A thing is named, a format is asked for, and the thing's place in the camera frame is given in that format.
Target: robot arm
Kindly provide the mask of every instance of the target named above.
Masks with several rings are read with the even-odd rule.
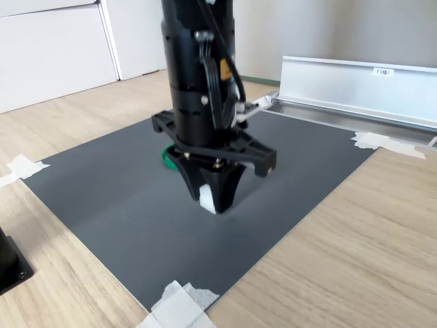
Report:
[[[276,167],[276,150],[244,131],[236,112],[254,110],[233,57],[233,0],[162,0],[165,55],[173,111],[152,118],[156,132],[175,145],[167,156],[191,196],[209,187],[215,211],[231,207],[247,163],[267,176]]]

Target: white drawer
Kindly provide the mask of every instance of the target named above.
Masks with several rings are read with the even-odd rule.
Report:
[[[73,5],[86,5],[94,2],[96,0],[1,0],[0,17],[66,8]]]
[[[0,113],[117,81],[97,5],[0,18]]]

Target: screw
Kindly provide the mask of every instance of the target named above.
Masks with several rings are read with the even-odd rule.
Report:
[[[216,163],[214,164],[214,169],[219,169],[223,166],[223,162],[221,159],[216,159]]]
[[[203,106],[206,106],[210,102],[210,99],[207,96],[202,96],[200,101],[202,102]]]

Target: white tape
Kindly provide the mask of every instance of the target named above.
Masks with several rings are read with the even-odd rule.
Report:
[[[386,135],[377,135],[375,133],[355,133],[355,146],[359,148],[371,148],[378,149],[383,147],[392,152],[398,152],[400,154],[405,154],[408,156],[417,157],[418,159],[426,159],[425,155],[414,149],[413,145],[408,145],[399,141],[395,141],[387,137]]]
[[[204,310],[219,296],[209,290],[184,287],[174,281],[137,328],[215,328]]]
[[[432,140],[429,142],[429,147],[434,147],[434,145],[437,143],[437,137],[432,138]]]
[[[34,163],[26,156],[20,154],[8,164],[12,173],[0,178],[0,187],[9,185],[20,178],[27,179],[49,166],[50,165],[45,165],[42,162]]]

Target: dark gray mat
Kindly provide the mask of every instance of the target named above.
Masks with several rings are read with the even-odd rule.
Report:
[[[246,170],[224,215],[161,163],[170,140],[151,120],[49,157],[24,181],[148,310],[173,280],[223,295],[373,153],[349,131],[272,113],[249,126],[277,168]]]

